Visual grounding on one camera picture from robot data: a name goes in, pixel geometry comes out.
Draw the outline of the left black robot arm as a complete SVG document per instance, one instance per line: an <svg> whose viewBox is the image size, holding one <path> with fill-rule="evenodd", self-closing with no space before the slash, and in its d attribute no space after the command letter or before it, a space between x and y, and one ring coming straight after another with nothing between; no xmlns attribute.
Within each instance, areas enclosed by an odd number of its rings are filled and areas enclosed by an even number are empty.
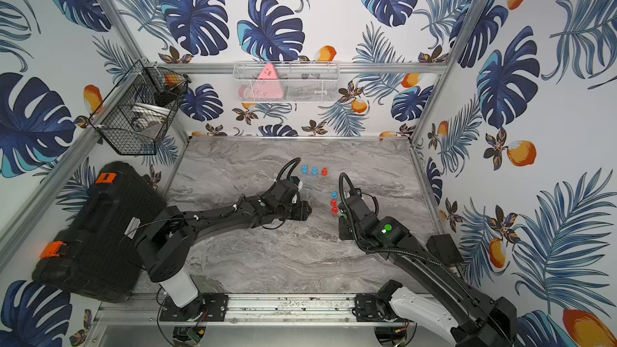
<svg viewBox="0 0 617 347"><path fill-rule="evenodd" d="M185 268L191 248L204 239L230 231L264 227L272 230L278 221L305 221L312 213L300 197L301 181L292 175L298 157L285 164L265 191L241 195L237 202L212 210L181 211L166 207L152 222L133 232L134 247L149 279L168 294L161 309L165 321L203 321L215 310L207 306L202 292Z"/></svg>

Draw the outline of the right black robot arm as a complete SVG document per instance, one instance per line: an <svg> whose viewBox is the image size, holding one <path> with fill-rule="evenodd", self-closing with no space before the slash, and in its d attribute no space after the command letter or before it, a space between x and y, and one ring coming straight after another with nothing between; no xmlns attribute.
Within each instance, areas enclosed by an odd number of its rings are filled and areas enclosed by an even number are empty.
<svg viewBox="0 0 617 347"><path fill-rule="evenodd" d="M346 173L338 178L342 218L358 248L382 255L419 282L433 300L404 286L388 294L394 314L424 327L453 346L512 346L517 310L504 297L493 299L474 289L435 258L398 220L379 218Z"/></svg>

